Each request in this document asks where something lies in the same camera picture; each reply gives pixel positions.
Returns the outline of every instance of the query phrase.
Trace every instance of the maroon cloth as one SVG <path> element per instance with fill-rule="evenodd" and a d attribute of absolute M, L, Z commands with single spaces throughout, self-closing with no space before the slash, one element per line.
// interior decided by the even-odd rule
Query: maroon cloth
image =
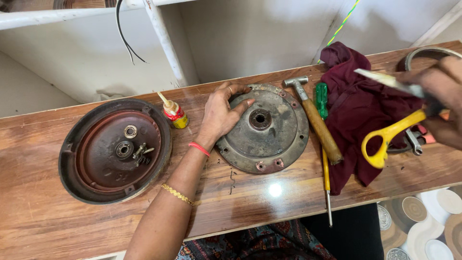
<path fill-rule="evenodd" d="M 329 68 L 321 77 L 328 86 L 326 125 L 344 157 L 343 162 L 329 165 L 331 193 L 339 195 L 352 173 L 368 186 L 382 171 L 363 157 L 364 137 L 418 110 L 423 101 L 353 72 L 357 68 L 370 70 L 371 64 L 364 55 L 340 42 L 324 48 L 321 60 Z M 397 135 L 394 145 L 402 146 L 403 137 L 404 133 Z M 372 138 L 368 154 L 375 154 L 381 143 L 381 138 Z"/>

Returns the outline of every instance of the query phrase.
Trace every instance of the black wire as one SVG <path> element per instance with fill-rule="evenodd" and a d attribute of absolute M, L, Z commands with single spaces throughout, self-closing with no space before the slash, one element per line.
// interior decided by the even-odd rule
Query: black wire
<path fill-rule="evenodd" d="M 147 63 L 145 62 L 145 60 L 143 60 L 140 56 L 138 56 L 138 54 L 136 54 L 136 52 L 132 49 L 132 47 L 127 43 L 127 41 L 125 40 L 125 37 L 123 36 L 122 34 L 122 29 L 120 28 L 120 20 L 119 20 L 119 11 L 120 11 L 120 5 L 122 3 L 122 0 L 117 0 L 117 5 L 115 6 L 115 17 L 117 19 L 117 27 L 119 28 L 119 33 L 120 33 L 120 36 L 122 37 L 122 41 L 123 43 L 125 44 L 125 47 L 127 48 L 128 50 L 128 53 L 130 54 L 130 59 L 132 60 L 132 63 L 133 65 L 135 65 L 135 63 L 133 62 L 133 56 L 132 56 L 132 53 L 130 52 L 130 50 L 133 52 L 133 54 L 135 54 L 135 56 L 138 57 L 138 59 L 142 60 L 144 63 Z"/>

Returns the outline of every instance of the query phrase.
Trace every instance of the red thread bracelet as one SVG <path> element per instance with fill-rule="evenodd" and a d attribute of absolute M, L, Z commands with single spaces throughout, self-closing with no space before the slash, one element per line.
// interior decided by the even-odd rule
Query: red thread bracelet
<path fill-rule="evenodd" d="M 195 142 L 190 142 L 188 146 L 193 146 L 193 147 L 196 147 L 197 149 L 199 149 L 202 153 L 205 153 L 205 155 L 207 155 L 208 157 L 210 157 L 210 153 L 207 152 L 207 150 L 205 150 L 202 146 L 200 146 L 199 144 L 196 144 Z"/>

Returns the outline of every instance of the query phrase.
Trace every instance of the hand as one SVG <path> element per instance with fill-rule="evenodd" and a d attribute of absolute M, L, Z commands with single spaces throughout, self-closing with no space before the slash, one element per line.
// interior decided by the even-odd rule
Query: hand
<path fill-rule="evenodd" d="M 398 80 L 421 85 L 425 92 L 451 109 L 449 121 L 432 117 L 422 121 L 422 125 L 439 143 L 462 150 L 462 59 L 448 56 L 434 68 L 418 74 L 406 73 Z"/>
<path fill-rule="evenodd" d="M 244 85 L 231 84 L 226 81 L 215 92 L 210 94 L 205 104 L 204 119 L 197 139 L 205 149 L 212 149 L 215 142 L 229 133 L 237 124 L 242 114 L 254 103 L 255 99 L 245 99 L 231 109 L 228 99 L 236 93 L 249 93 L 250 88 Z"/>

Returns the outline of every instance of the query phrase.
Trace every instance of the bolt hole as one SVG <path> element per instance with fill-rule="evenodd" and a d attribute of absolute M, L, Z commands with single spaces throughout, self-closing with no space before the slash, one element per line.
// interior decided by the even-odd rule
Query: bolt hole
<path fill-rule="evenodd" d="M 257 116 L 255 117 L 255 120 L 257 120 L 257 122 L 259 122 L 259 123 L 263 123 L 263 122 L 265 121 L 265 116 L 263 116 L 263 115 L 257 115 Z"/>

